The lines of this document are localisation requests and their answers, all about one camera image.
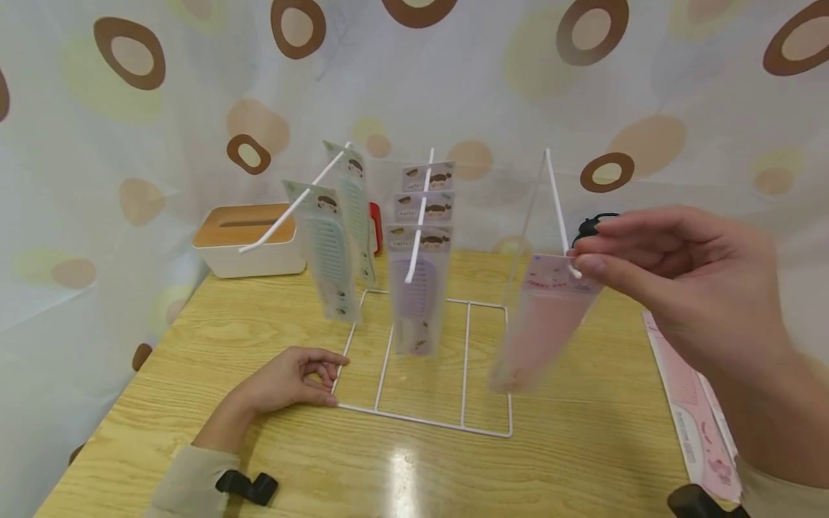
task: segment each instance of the white wire rack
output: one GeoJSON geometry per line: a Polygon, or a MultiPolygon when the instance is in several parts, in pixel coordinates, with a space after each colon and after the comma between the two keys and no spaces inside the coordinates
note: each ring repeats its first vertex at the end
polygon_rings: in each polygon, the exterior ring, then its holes
{"type": "MultiPolygon", "coordinates": [[[[366,300],[366,295],[368,293],[379,293],[388,295],[389,292],[382,290],[382,289],[367,289],[363,292],[362,297],[360,298],[360,308],[362,308],[363,302],[366,300]]],[[[392,324],[389,330],[389,341],[385,345],[385,359],[383,360],[383,370],[380,372],[380,383],[377,385],[377,396],[374,399],[374,408],[367,409],[359,406],[354,406],[352,404],[342,404],[340,403],[339,407],[341,409],[346,410],[353,410],[355,412],[362,412],[363,414],[371,414],[371,415],[379,415],[381,417],[387,417],[392,419],[400,419],[401,421],[410,421],[411,423],[419,423],[419,424],[428,424],[430,426],[437,426],[440,428],[448,428],[450,430],[459,430],[461,432],[469,432],[469,433],[477,433],[479,435],[488,435],[490,437],[499,437],[499,438],[510,438],[512,437],[512,395],[507,394],[507,422],[508,422],[508,431],[506,433],[503,432],[493,432],[492,430],[484,430],[481,428],[474,428],[471,426],[466,425],[466,394],[467,394],[467,373],[468,373],[468,366],[469,366],[469,319],[470,315],[472,314],[472,306],[481,306],[481,307],[494,307],[496,309],[501,309],[504,312],[504,328],[506,329],[509,316],[507,313],[507,307],[500,305],[500,304],[487,304],[487,303],[476,303],[471,300],[461,300],[458,298],[447,298],[446,302],[448,303],[457,303],[457,304],[465,304],[467,307],[467,318],[466,318],[466,332],[465,332],[465,341],[463,344],[463,388],[461,389],[461,415],[460,415],[460,424],[452,424],[452,423],[445,423],[442,421],[433,421],[431,419],[422,419],[417,418],[411,415],[405,414],[394,414],[392,412],[384,412],[380,410],[380,397],[383,393],[383,381],[385,380],[385,371],[386,368],[389,366],[389,354],[391,352],[391,343],[394,340],[395,335],[395,326],[392,324]]],[[[354,338],[354,331],[356,330],[357,324],[351,325],[351,332],[348,333],[348,339],[346,340],[346,347],[342,351],[343,356],[348,356],[348,350],[351,348],[351,340],[354,338]]],[[[337,384],[340,382],[340,374],[342,373],[342,366],[340,366],[339,370],[337,371],[337,379],[334,380],[334,386],[332,388],[332,393],[336,392],[337,384]]]]}
{"type": "MultiPolygon", "coordinates": [[[[351,143],[350,142],[346,143],[346,145],[344,147],[345,148],[350,148],[351,143]]],[[[322,172],[317,176],[317,178],[314,179],[314,181],[312,182],[312,185],[317,185],[332,170],[332,168],[337,163],[337,161],[342,157],[343,153],[344,152],[340,152],[336,157],[334,157],[333,160],[331,160],[328,163],[328,165],[322,170],[322,172]]],[[[434,161],[434,148],[431,148],[431,151],[429,153],[429,163],[432,163],[433,161],[434,161]]],[[[437,427],[440,427],[440,428],[448,428],[448,429],[452,429],[452,430],[459,430],[459,431],[462,431],[462,432],[478,433],[478,434],[481,434],[481,435],[488,435],[488,436],[491,436],[491,437],[499,437],[499,438],[510,438],[510,437],[512,437],[512,395],[510,395],[510,394],[507,394],[507,419],[508,419],[508,423],[509,423],[509,428],[508,428],[507,433],[493,432],[492,430],[484,430],[484,429],[474,428],[474,427],[466,425],[467,373],[468,373],[468,362],[469,362],[469,319],[470,319],[470,315],[471,315],[471,312],[472,312],[472,306],[494,307],[494,308],[497,308],[497,309],[501,309],[504,312],[505,332],[507,330],[507,324],[508,324],[507,305],[506,305],[507,304],[507,296],[508,296],[508,294],[511,290],[512,282],[515,279],[516,268],[517,268],[517,265],[518,265],[518,259],[521,256],[521,253],[523,252],[524,238],[526,236],[527,228],[528,228],[528,225],[529,225],[529,222],[530,222],[530,218],[531,218],[531,214],[532,214],[532,210],[533,210],[533,205],[536,202],[536,193],[538,191],[537,187],[540,186],[541,179],[543,178],[543,172],[545,170],[545,165],[546,165],[546,171],[547,171],[548,176],[550,178],[550,184],[551,184],[551,187],[552,187],[552,197],[553,197],[553,202],[555,204],[556,214],[558,215],[558,223],[559,223],[559,228],[560,228],[560,238],[561,238],[563,250],[567,250],[569,248],[569,242],[567,240],[567,236],[566,236],[566,232],[565,232],[564,217],[562,215],[561,204],[560,204],[560,200],[559,200],[559,193],[558,193],[558,189],[557,189],[556,184],[555,184],[555,173],[553,171],[552,160],[550,159],[550,149],[547,148],[545,150],[545,154],[544,154],[544,157],[542,159],[541,168],[539,169],[539,173],[538,173],[538,178],[536,179],[536,189],[533,190],[532,197],[531,197],[531,200],[530,200],[530,205],[527,208],[526,218],[524,220],[524,225],[523,225],[523,228],[521,230],[521,239],[519,241],[520,244],[518,246],[518,249],[517,249],[516,254],[515,254],[515,258],[513,260],[512,266],[510,268],[510,272],[509,272],[509,276],[508,276],[508,280],[507,280],[507,289],[504,292],[504,298],[503,298],[502,304],[477,303],[477,302],[474,302],[474,301],[471,301],[471,300],[461,300],[461,299],[457,299],[457,298],[447,298],[446,299],[446,301],[449,302],[449,303],[466,304],[466,307],[467,307],[466,333],[465,333],[466,340],[465,340],[464,345],[463,345],[463,388],[462,388],[462,395],[461,395],[460,424],[444,423],[444,422],[441,422],[441,421],[433,421],[433,420],[430,420],[430,419],[421,419],[421,418],[416,418],[416,417],[410,416],[410,415],[394,414],[394,413],[391,413],[391,412],[384,412],[383,410],[380,410],[380,398],[381,398],[381,395],[382,395],[382,392],[383,392],[383,381],[385,380],[386,368],[389,365],[389,354],[391,352],[391,343],[392,343],[392,340],[393,340],[394,335],[395,335],[394,325],[392,325],[390,330],[389,330],[389,341],[385,346],[385,359],[383,360],[383,370],[380,373],[380,383],[377,386],[377,396],[375,397],[374,408],[373,409],[367,409],[367,408],[354,406],[354,405],[351,405],[351,404],[340,404],[339,405],[340,408],[347,409],[347,410],[353,410],[355,412],[362,412],[363,414],[379,415],[381,417],[387,417],[387,418],[392,418],[392,419],[400,419],[400,420],[403,420],[403,421],[410,421],[412,423],[428,424],[430,426],[437,426],[437,427]]],[[[424,190],[425,191],[429,190],[429,179],[431,177],[431,173],[432,173],[432,169],[430,167],[426,172],[426,178],[425,178],[425,182],[424,182],[424,190]]],[[[261,246],[288,219],[288,217],[291,215],[291,213],[294,211],[294,209],[296,209],[296,207],[299,205],[299,203],[303,200],[303,198],[305,196],[308,195],[309,192],[310,192],[310,190],[306,189],[303,192],[303,194],[285,211],[285,213],[276,222],[274,222],[273,225],[271,225],[271,227],[262,235],[262,237],[258,241],[256,241],[255,243],[251,243],[251,244],[248,244],[246,246],[241,247],[239,249],[239,252],[241,254],[243,254],[245,252],[251,251],[251,250],[256,249],[259,246],[261,246]]],[[[422,225],[423,222],[424,222],[425,202],[426,202],[426,198],[424,197],[423,200],[421,201],[421,205],[420,205],[420,212],[419,212],[419,216],[418,216],[418,225],[422,225]]],[[[410,265],[409,265],[409,271],[408,271],[408,273],[406,275],[406,279],[405,279],[406,283],[411,283],[411,279],[412,279],[414,271],[415,271],[415,264],[416,264],[417,255],[418,255],[418,248],[419,248],[419,237],[420,237],[420,230],[417,230],[417,235],[416,235],[416,238],[414,240],[414,249],[413,249],[413,252],[412,252],[410,265]]],[[[576,278],[581,277],[581,272],[576,270],[572,266],[572,264],[570,265],[570,270],[573,272],[573,275],[576,278]]],[[[367,289],[366,291],[363,292],[362,297],[360,298],[360,308],[361,309],[362,309],[363,302],[366,300],[366,295],[368,293],[379,293],[379,294],[385,294],[385,295],[389,294],[389,292],[387,292],[385,290],[367,289]]],[[[354,337],[354,331],[356,330],[356,326],[357,326],[357,324],[352,324],[351,325],[351,332],[349,332],[349,334],[348,334],[348,339],[346,341],[345,350],[343,351],[344,356],[348,355],[348,350],[351,347],[351,340],[354,337]]],[[[337,379],[334,381],[334,386],[332,387],[332,392],[334,392],[337,389],[337,384],[340,381],[339,375],[341,373],[342,373],[342,367],[340,367],[339,371],[337,372],[337,379]]]]}

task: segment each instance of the black buckle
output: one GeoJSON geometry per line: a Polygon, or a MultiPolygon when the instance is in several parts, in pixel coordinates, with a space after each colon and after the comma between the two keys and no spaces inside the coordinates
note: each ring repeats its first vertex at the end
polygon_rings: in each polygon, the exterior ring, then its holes
{"type": "Polygon", "coordinates": [[[682,486],[671,493],[668,507],[677,518],[750,518],[742,506],[726,511],[696,484],[682,486]]]}
{"type": "Polygon", "coordinates": [[[602,218],[613,218],[616,216],[618,216],[617,212],[602,212],[601,214],[597,214],[592,218],[585,218],[584,221],[581,222],[581,225],[579,225],[579,235],[575,236],[573,244],[570,246],[570,248],[574,248],[575,242],[583,237],[598,235],[599,231],[596,230],[596,225],[599,224],[602,218]]]}
{"type": "Polygon", "coordinates": [[[270,499],[279,488],[279,482],[268,475],[260,473],[256,480],[251,482],[248,477],[235,469],[229,469],[222,473],[216,481],[216,490],[222,493],[233,493],[246,500],[252,501],[257,506],[267,507],[270,499]]]}

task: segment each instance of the left hand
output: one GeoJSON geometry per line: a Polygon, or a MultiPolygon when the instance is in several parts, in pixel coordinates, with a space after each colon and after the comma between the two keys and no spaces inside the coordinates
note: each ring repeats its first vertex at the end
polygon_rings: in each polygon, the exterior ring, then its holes
{"type": "Polygon", "coordinates": [[[275,412],[294,403],[337,406],[331,394],[337,367],[349,359],[325,349],[291,346],[234,389],[257,414],[275,412]],[[316,373],[322,382],[309,375],[316,373]]]}

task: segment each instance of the beige sleeve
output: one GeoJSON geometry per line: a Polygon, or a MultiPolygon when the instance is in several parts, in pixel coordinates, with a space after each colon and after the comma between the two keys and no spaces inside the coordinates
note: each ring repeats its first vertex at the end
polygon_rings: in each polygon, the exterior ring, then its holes
{"type": "Polygon", "coordinates": [[[227,495],[216,481],[229,469],[239,469],[239,456],[186,446],[158,483],[143,518],[221,518],[227,495]]]}
{"type": "Polygon", "coordinates": [[[827,518],[829,489],[799,486],[759,472],[737,457],[742,504],[751,518],[827,518]]]}

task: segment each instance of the white tissue box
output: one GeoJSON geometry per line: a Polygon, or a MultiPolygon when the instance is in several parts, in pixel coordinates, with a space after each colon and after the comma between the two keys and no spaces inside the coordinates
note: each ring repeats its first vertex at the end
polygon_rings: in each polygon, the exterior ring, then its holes
{"type": "Polygon", "coordinates": [[[299,274],[305,270],[305,259],[293,217],[259,248],[239,253],[240,247],[262,237],[288,207],[287,203],[216,207],[193,236],[193,248],[216,277],[299,274]]]}

